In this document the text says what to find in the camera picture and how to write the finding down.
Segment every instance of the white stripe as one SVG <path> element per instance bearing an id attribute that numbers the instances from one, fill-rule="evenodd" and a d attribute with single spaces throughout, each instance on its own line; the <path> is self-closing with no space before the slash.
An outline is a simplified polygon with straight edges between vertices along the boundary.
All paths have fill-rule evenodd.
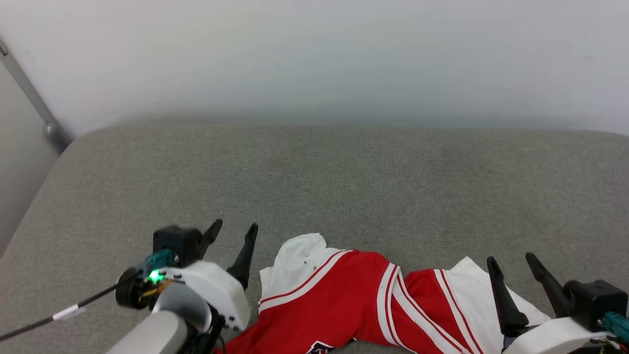
<path id="1" fill-rule="evenodd" d="M 457 340 L 452 338 L 450 334 L 441 328 L 437 323 L 432 321 L 430 317 L 424 312 L 424 310 L 413 300 L 408 291 L 406 290 L 406 284 L 402 276 L 398 276 L 393 287 L 393 296 L 397 300 L 398 304 L 402 307 L 402 310 L 406 315 L 417 324 L 426 335 L 432 340 L 435 346 L 444 354 L 459 354 L 461 350 L 467 351 Z"/>
<path id="2" fill-rule="evenodd" d="M 385 300 L 391 296 L 390 288 L 388 287 L 389 281 L 394 276 L 393 272 L 396 269 L 396 265 L 393 263 L 389 263 L 389 266 L 384 271 L 384 275 L 380 280 L 380 287 L 378 288 L 378 296 L 376 298 L 376 307 L 378 310 L 378 324 L 380 324 L 380 330 L 382 331 L 382 335 L 384 339 L 386 339 L 392 345 L 398 345 L 391 335 L 389 331 L 389 326 L 387 325 L 387 316 L 391 311 L 391 308 L 387 308 Z"/>
<path id="3" fill-rule="evenodd" d="M 297 299 L 298 297 L 304 295 L 305 293 L 309 292 L 310 289 L 312 289 L 321 279 L 323 279 L 323 277 L 325 277 L 325 275 L 332 269 L 332 267 L 334 266 L 334 264 L 337 263 L 337 261 L 345 254 L 352 252 L 351 249 L 348 249 L 346 251 L 341 251 L 339 253 L 336 253 L 334 256 L 332 256 L 330 258 L 330 261 L 326 261 L 328 262 L 325 266 L 323 266 L 321 268 L 321 270 L 312 278 L 310 279 L 310 281 L 304 283 L 304 284 L 300 284 L 297 287 L 295 287 L 295 289 L 299 289 L 297 291 L 295 291 L 292 294 L 289 295 L 282 295 L 281 297 L 276 297 L 272 300 L 266 301 L 266 302 L 262 302 L 264 301 L 264 299 L 260 300 L 260 308 L 259 311 L 262 312 L 266 309 L 269 309 L 271 307 L 274 306 L 278 306 L 278 305 L 282 305 L 285 304 L 287 302 L 293 301 L 294 299 Z"/>
<path id="4" fill-rule="evenodd" d="M 52 320 L 56 321 L 58 319 L 64 319 L 64 318 L 69 318 L 72 317 L 74 315 L 75 311 L 79 310 L 79 305 L 72 305 L 70 307 L 68 307 L 67 309 L 63 310 L 63 311 L 59 311 L 56 314 L 52 315 Z"/>
<path id="5" fill-rule="evenodd" d="M 399 267 L 396 266 L 395 270 L 393 271 L 393 274 L 391 275 L 392 277 L 401 277 L 401 275 L 399 274 Z M 393 339 L 395 339 L 396 344 L 403 347 L 404 349 L 410 351 L 411 353 L 415 353 L 417 354 L 417 352 L 411 350 L 410 348 L 408 348 L 406 345 L 404 345 L 404 343 L 402 343 L 402 341 L 399 339 L 398 336 L 398 332 L 395 329 L 395 323 L 393 322 L 393 312 L 391 311 L 391 296 L 393 294 L 393 288 L 398 284 L 398 282 L 396 280 L 393 280 L 391 282 L 391 287 L 390 289 L 387 291 L 388 295 L 387 295 L 387 299 L 389 301 L 389 306 L 387 307 L 387 315 L 389 318 L 389 323 L 391 324 L 391 334 L 393 335 Z"/>
<path id="6" fill-rule="evenodd" d="M 450 305 L 450 311 L 454 315 L 454 319 L 457 321 L 457 325 L 459 326 L 459 330 L 461 331 L 461 334 L 463 334 L 463 338 L 465 338 L 465 341 L 467 342 L 467 346 L 472 350 L 472 353 L 481 354 L 478 348 L 476 348 L 476 344 L 474 344 L 474 340 L 472 339 L 472 336 L 467 330 L 467 326 L 465 325 L 465 321 L 463 320 L 461 313 L 457 309 L 457 306 L 454 304 L 454 299 L 450 296 L 448 287 L 445 284 L 446 279 L 443 278 L 441 271 L 439 269 L 435 269 L 434 271 L 435 271 L 435 275 L 437 276 L 437 281 L 439 282 L 439 286 L 441 286 L 441 291 L 445 295 L 445 298 L 448 300 L 448 304 Z"/>

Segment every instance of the cable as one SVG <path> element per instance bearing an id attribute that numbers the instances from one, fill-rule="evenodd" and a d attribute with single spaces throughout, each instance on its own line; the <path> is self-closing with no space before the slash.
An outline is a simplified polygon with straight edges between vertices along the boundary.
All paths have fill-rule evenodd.
<path id="1" fill-rule="evenodd" d="M 50 322 L 56 321 L 58 319 L 66 318 L 66 317 L 70 316 L 72 313 L 74 313 L 76 310 L 80 309 L 81 307 L 83 307 L 83 306 L 85 306 L 85 305 L 87 305 L 87 304 L 89 304 L 89 303 L 91 303 L 91 302 L 93 302 L 95 300 L 100 299 L 101 297 L 103 297 L 103 296 L 107 295 L 108 293 L 112 292 L 113 290 L 115 290 L 120 285 L 123 285 L 123 284 L 128 283 L 131 280 L 135 279 L 140 274 L 142 274 L 142 270 L 138 270 L 136 273 L 134 273 L 133 275 L 129 276 L 128 278 L 122 279 L 118 283 L 108 287 L 107 289 L 99 292 L 98 294 L 93 295 L 91 297 L 88 297 L 87 299 L 79 302 L 78 304 L 70 306 L 70 307 L 68 307 L 65 310 L 59 311 L 59 312 L 57 312 L 56 314 L 54 314 L 54 315 L 52 315 L 50 317 L 47 317 L 47 318 L 42 319 L 41 321 L 37 321 L 35 323 L 31 323 L 31 324 L 29 324 L 27 326 L 24 326 L 22 328 L 16 329 L 13 332 L 9 332 L 7 334 L 3 334 L 2 336 L 0 336 L 0 341 L 4 341 L 4 340 L 7 340 L 9 338 L 15 337 L 15 336 L 17 336 L 19 334 L 22 334 L 24 332 L 28 332 L 31 329 L 35 329 L 37 327 L 41 327 L 41 326 L 43 326 L 46 323 L 50 323 Z"/>
<path id="2" fill-rule="evenodd" d="M 149 291 L 145 292 L 144 294 L 140 295 L 139 300 L 141 301 L 143 297 L 149 296 L 149 295 L 153 295 L 156 292 L 157 292 L 157 289 L 149 290 Z"/>
<path id="3" fill-rule="evenodd" d="M 227 350 L 225 349 L 225 340 L 223 339 L 223 336 L 219 334 L 218 339 L 221 340 L 221 346 L 223 346 L 223 354 L 227 354 Z"/>

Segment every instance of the gray fabric cushion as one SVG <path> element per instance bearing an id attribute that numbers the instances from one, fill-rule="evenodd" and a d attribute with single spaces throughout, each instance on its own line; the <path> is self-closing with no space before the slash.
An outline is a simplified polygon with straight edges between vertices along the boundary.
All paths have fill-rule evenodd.
<path id="1" fill-rule="evenodd" d="M 0 260 L 0 331 L 112 284 L 151 252 L 159 227 L 205 228 L 218 217 L 225 224 L 206 259 L 221 266 L 235 259 L 250 223 L 260 225 L 252 306 L 257 272 L 280 245 L 320 232 L 332 247 L 378 251 L 405 273 L 450 268 L 464 256 L 485 268 L 493 255 L 507 284 L 552 314 L 527 251 L 561 282 L 604 278 L 629 290 L 628 156 L 627 137 L 595 132 L 100 130 L 59 159 Z M 147 314 L 109 295 L 80 316 L 0 343 L 0 352 L 102 353 Z M 383 349 L 352 343 L 338 352 Z"/>

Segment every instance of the red jersey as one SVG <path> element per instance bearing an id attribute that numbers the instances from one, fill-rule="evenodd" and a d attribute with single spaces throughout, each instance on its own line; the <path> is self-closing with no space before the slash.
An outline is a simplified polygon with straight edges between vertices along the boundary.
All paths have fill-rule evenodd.
<path id="1" fill-rule="evenodd" d="M 259 320 L 229 354 L 324 354 L 353 340 L 421 354 L 502 350 L 489 275 L 470 258 L 403 278 L 379 253 L 326 248 L 307 234 L 288 240 L 260 277 Z M 531 324 L 549 319 L 511 294 Z"/>

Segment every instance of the green led light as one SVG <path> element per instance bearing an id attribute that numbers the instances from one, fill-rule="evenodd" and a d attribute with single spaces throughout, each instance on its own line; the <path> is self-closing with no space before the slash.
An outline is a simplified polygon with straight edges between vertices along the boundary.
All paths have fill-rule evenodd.
<path id="1" fill-rule="evenodd" d="M 157 283 L 161 279 L 164 279 L 164 276 L 159 273 L 159 269 L 156 269 L 148 275 L 148 278 L 151 280 L 151 282 Z"/>

